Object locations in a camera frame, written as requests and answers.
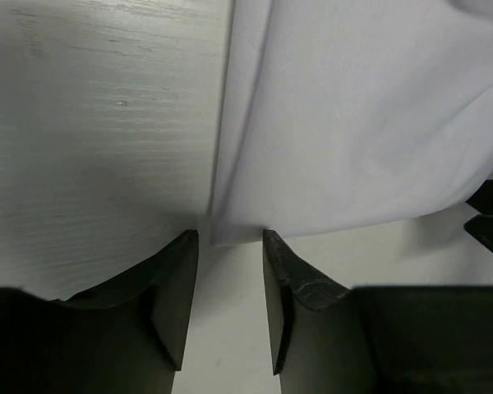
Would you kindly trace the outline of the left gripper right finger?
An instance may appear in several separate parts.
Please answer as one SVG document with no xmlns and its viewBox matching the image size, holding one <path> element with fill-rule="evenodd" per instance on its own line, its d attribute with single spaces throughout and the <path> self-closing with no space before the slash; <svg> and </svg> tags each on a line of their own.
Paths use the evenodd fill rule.
<svg viewBox="0 0 493 394">
<path fill-rule="evenodd" d="M 347 288 L 263 233 L 284 393 L 493 393 L 493 286 Z"/>
</svg>

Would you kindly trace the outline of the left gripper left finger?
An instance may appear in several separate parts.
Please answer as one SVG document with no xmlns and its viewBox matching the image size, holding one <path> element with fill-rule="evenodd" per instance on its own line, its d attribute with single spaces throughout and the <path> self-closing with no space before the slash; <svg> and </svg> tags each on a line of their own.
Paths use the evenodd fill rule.
<svg viewBox="0 0 493 394">
<path fill-rule="evenodd" d="M 0 287 L 0 393 L 169 393 L 199 257 L 187 230 L 68 300 Z"/>
</svg>

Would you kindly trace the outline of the white t-shirt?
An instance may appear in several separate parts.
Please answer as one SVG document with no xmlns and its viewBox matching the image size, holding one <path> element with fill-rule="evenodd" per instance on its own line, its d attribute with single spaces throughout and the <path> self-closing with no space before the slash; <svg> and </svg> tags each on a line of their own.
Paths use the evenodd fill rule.
<svg viewBox="0 0 493 394">
<path fill-rule="evenodd" d="M 216 245 L 463 202 L 493 172 L 493 1 L 238 1 Z"/>
</svg>

